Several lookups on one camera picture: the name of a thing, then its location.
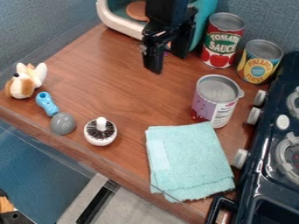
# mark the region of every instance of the purple label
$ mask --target purple label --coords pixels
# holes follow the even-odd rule
[[[195,92],[192,104],[192,119],[198,123],[211,121],[216,104],[206,101]]]

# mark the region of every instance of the metal can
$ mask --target metal can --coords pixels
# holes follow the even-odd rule
[[[239,98],[244,96],[239,85],[219,74],[208,74],[198,80],[191,117],[197,122],[211,121],[214,129],[230,121]]]
[[[283,50],[278,45],[264,39],[251,40],[237,67],[238,75],[253,84],[265,83],[270,80],[282,56]]]
[[[231,66],[243,31],[240,17],[226,12],[211,15],[200,58],[210,67]]]

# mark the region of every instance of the gray ball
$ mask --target gray ball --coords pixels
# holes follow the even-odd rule
[[[52,118],[50,128],[52,132],[64,136],[74,131],[76,122],[71,115],[61,112]]]

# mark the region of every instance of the black stove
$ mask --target black stove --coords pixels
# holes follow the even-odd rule
[[[232,212],[236,224],[299,223],[299,52],[283,58],[269,90],[259,91],[254,104],[251,147],[234,161],[243,166],[238,199],[216,197],[206,224],[216,223],[220,209]]]

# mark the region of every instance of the toy corgi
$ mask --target toy corgi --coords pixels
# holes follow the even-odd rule
[[[45,63],[40,63],[37,67],[17,63],[16,70],[5,85],[5,94],[16,99],[24,99],[31,97],[34,89],[43,85],[48,69]]]

